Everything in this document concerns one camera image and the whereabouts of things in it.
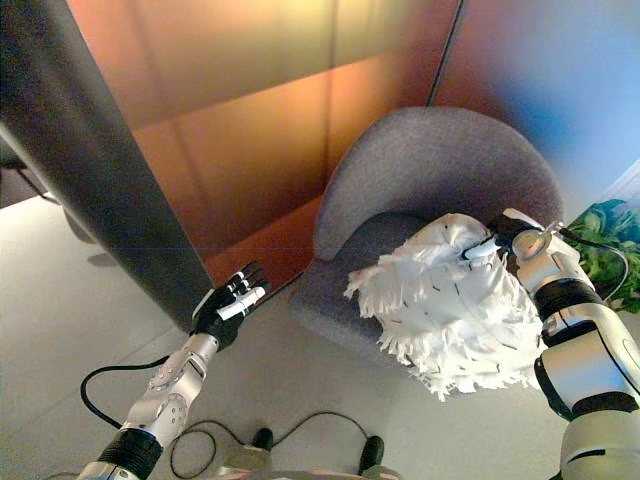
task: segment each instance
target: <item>gradient wall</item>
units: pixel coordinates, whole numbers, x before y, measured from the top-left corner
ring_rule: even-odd
[[[456,1],[69,4],[206,261],[321,195],[371,122],[424,104]],[[283,248],[306,262],[304,218]]]
[[[640,158],[640,3],[467,0],[435,103],[520,130],[571,220]]]

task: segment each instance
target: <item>robotic arm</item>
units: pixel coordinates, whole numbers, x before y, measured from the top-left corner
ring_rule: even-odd
[[[467,258],[505,247],[544,322],[549,347],[535,373],[549,406],[568,420],[561,452],[565,480],[640,477],[640,351],[596,293],[580,255],[552,229],[508,209],[490,241]]]
[[[184,430],[207,364],[233,343],[245,317],[268,292],[263,275],[251,263],[205,295],[194,310],[187,342],[160,367],[113,441],[78,478],[144,480],[151,474],[162,451]]]

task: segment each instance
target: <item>white cloth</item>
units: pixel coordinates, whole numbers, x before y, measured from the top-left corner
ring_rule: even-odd
[[[462,260],[489,231],[462,214],[430,223],[378,264],[349,275],[362,317],[375,316],[387,350],[444,401],[522,382],[537,387],[533,362],[544,348],[541,322],[497,253]]]

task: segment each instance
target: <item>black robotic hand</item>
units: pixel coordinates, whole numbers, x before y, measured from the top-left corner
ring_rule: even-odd
[[[218,351],[231,345],[244,319],[270,290],[264,270],[251,262],[223,286],[210,290],[193,312],[192,335],[207,333],[218,341]]]

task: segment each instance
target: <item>chair backrest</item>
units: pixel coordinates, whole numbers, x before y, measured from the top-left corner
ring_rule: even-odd
[[[486,223],[507,207],[543,225],[562,219],[557,181],[522,135],[461,108],[404,108],[373,124],[334,171],[316,218],[314,255],[332,260],[379,213],[426,221],[466,213]]]

